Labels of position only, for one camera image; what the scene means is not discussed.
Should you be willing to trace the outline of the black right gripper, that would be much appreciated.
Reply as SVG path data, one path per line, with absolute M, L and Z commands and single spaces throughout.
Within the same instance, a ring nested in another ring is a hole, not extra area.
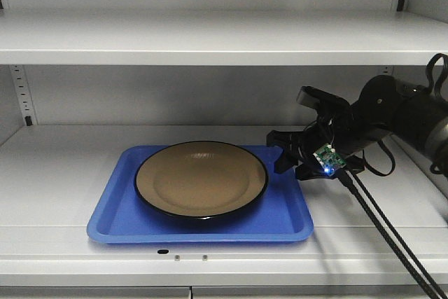
M 287 132 L 272 130 L 266 136 L 266 146 L 298 148 L 297 151 L 282 150 L 274 162 L 274 172 L 283 174 L 292 167 L 298 180 L 338 179 L 342 172 L 352 168 L 354 172 L 365 170 L 363 160 L 357 156 L 344 157 L 336 151 L 335 131 L 332 120 L 317 117 L 303 131 Z

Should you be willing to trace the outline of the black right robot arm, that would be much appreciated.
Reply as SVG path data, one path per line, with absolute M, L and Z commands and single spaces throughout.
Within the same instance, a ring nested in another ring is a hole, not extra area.
M 361 172 L 366 161 L 356 154 L 394 134 L 428 158 L 433 173 L 447 175 L 447 103 L 428 88 L 392 76 L 375 76 L 353 104 L 312 86 L 301 88 L 298 101 L 314 109 L 317 117 L 302 131 L 267 135 L 267 145 L 282 150 L 274 162 L 277 174 L 294 167 L 299 180 L 331 178 L 316 157 L 325 145 L 332 146 L 348 167 Z

